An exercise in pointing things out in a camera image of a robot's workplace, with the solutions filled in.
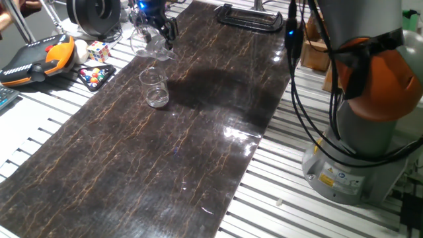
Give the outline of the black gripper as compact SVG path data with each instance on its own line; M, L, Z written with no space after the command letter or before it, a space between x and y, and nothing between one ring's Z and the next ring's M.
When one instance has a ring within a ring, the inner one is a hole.
M134 28L143 28L145 16L155 19L165 19L166 0L135 0L138 9L130 11L130 20ZM179 35L176 18L166 19L160 28L160 33L165 39L165 46L168 50L173 48L173 43Z

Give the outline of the person's hand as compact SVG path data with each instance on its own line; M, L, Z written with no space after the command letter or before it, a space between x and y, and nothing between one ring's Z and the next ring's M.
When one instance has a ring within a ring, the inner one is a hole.
M26 7L27 9L41 9L42 4L39 0L20 0L21 7Z
M5 30L13 24L13 18L7 11L1 11L0 14L0 31Z

